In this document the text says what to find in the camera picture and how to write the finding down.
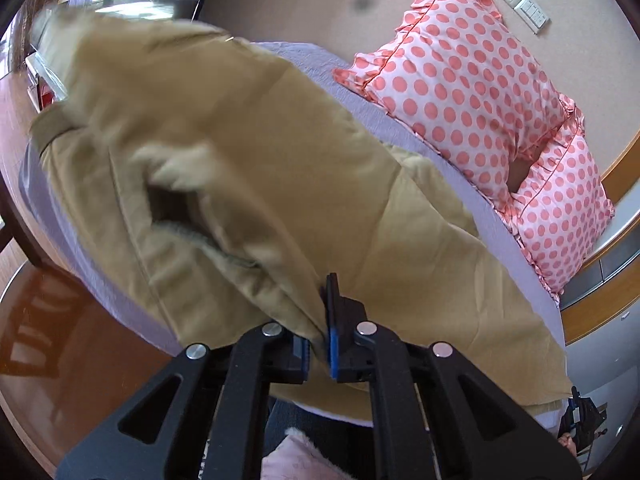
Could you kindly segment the khaki beige pants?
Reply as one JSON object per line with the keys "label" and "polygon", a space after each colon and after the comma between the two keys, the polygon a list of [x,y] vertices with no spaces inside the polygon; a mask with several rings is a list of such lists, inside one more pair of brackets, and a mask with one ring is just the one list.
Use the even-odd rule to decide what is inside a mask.
{"label": "khaki beige pants", "polygon": [[32,43],[65,96],[32,124],[85,250],[186,344],[277,321],[311,343],[301,386],[272,393],[371,416],[329,375],[320,290],[402,340],[447,341],[527,411],[570,394],[565,354],[482,241],[290,62],[212,26],[43,10]]}

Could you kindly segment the pink polka dot pillow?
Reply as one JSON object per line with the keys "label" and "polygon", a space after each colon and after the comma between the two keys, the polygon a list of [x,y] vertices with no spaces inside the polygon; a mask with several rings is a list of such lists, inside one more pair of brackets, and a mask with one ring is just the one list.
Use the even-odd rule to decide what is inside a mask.
{"label": "pink polka dot pillow", "polygon": [[544,288],[559,298],[615,216],[574,108],[512,194],[509,226]]}
{"label": "pink polka dot pillow", "polygon": [[492,0],[413,0],[395,37],[358,53],[336,82],[386,111],[498,209],[515,159],[574,113]]}

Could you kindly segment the lavender bed sheet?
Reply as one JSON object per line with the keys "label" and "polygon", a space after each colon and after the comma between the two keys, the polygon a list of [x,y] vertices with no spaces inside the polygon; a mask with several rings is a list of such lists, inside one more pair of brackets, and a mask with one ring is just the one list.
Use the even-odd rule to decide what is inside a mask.
{"label": "lavender bed sheet", "polygon": [[[290,62],[385,143],[408,172],[425,185],[427,198],[449,223],[457,223],[478,237],[500,262],[510,266],[512,278],[532,302],[553,339],[560,346],[565,344],[558,308],[527,267],[495,211],[453,166],[379,107],[335,82],[332,67],[345,64],[338,56],[315,44],[300,42],[262,42],[258,47]],[[26,208],[110,317],[157,349],[172,356],[177,354],[186,339],[176,336],[165,322],[157,321],[153,313],[140,307],[124,286],[114,284],[82,246],[41,166],[40,149],[35,143],[27,145],[18,186]]]}

